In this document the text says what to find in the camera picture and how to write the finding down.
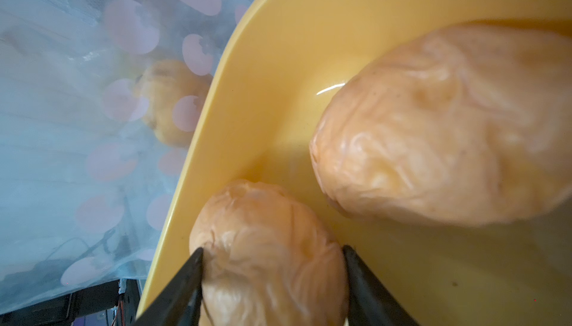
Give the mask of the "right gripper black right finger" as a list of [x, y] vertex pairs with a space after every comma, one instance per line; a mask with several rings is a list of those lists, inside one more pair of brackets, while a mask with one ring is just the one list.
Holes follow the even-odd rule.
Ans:
[[419, 326], [351, 246], [343, 246], [343, 254], [349, 281], [349, 325]]

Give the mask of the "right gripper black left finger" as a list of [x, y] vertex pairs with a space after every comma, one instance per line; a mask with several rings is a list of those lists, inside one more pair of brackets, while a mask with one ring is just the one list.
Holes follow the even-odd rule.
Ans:
[[156, 297], [143, 314], [133, 323], [135, 326], [199, 325], [203, 300], [202, 247], [197, 248]]

